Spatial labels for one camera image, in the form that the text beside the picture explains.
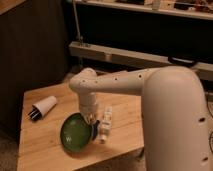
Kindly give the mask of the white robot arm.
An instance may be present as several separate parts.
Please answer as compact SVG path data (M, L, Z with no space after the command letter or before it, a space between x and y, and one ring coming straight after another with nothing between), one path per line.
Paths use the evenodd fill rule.
M98 76L86 68L69 86L86 120L97 109L97 92L142 98L147 171L211 171L207 102L191 69L168 66Z

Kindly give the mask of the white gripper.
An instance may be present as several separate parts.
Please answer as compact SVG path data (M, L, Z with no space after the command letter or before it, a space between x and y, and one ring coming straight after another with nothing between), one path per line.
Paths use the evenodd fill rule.
M97 119L98 102L88 101L87 103L80 102L79 110L86 121L95 121Z

